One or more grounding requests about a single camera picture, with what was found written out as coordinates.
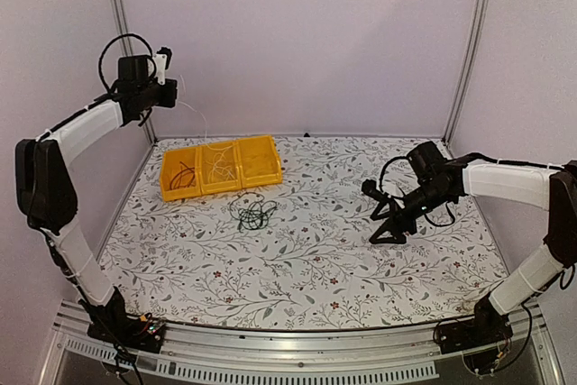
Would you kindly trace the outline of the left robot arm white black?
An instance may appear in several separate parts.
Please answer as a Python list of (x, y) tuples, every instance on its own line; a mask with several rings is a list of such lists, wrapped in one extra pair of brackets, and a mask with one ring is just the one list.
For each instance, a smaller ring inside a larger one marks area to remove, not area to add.
[(15, 146), (17, 205), (27, 225), (45, 237), (53, 260), (88, 310), (121, 308), (123, 299), (82, 233), (69, 166), (110, 132), (132, 122), (143, 124), (154, 107), (175, 106), (178, 84), (166, 76), (171, 57), (163, 47), (152, 55), (120, 58), (111, 93)]

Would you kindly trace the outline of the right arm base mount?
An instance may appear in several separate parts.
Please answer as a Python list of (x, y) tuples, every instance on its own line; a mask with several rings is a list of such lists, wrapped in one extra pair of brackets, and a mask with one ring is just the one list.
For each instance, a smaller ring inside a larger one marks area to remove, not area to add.
[(442, 354), (472, 350), (464, 355), (463, 363), (477, 376), (498, 369), (509, 353), (512, 336), (508, 315), (498, 314), (491, 306), (476, 307), (470, 319), (441, 321), (433, 331)]

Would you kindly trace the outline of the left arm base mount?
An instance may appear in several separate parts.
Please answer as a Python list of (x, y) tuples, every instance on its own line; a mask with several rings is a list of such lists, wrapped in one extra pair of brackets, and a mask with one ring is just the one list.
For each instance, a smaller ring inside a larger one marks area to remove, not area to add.
[(89, 337), (147, 353), (160, 352), (166, 334), (165, 322), (151, 313), (130, 316), (118, 288), (104, 306), (94, 306), (85, 300), (80, 304), (91, 320)]

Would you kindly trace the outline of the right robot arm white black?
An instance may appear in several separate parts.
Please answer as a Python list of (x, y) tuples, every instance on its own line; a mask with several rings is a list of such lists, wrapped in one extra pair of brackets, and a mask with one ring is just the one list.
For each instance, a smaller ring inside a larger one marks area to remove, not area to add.
[(447, 159), (433, 142), (404, 155), (417, 177), (417, 188), (404, 196), (386, 192), (384, 179), (366, 179), (362, 193), (376, 201), (371, 220), (380, 227), (372, 244), (404, 244), (417, 231), (417, 219), (460, 197), (493, 197), (536, 206), (548, 214), (541, 246), (495, 289), (480, 299), (466, 326), (466, 337), (485, 345), (500, 331), (508, 314), (546, 289), (566, 271), (576, 271), (576, 163), (562, 166), (492, 159), (472, 152)]

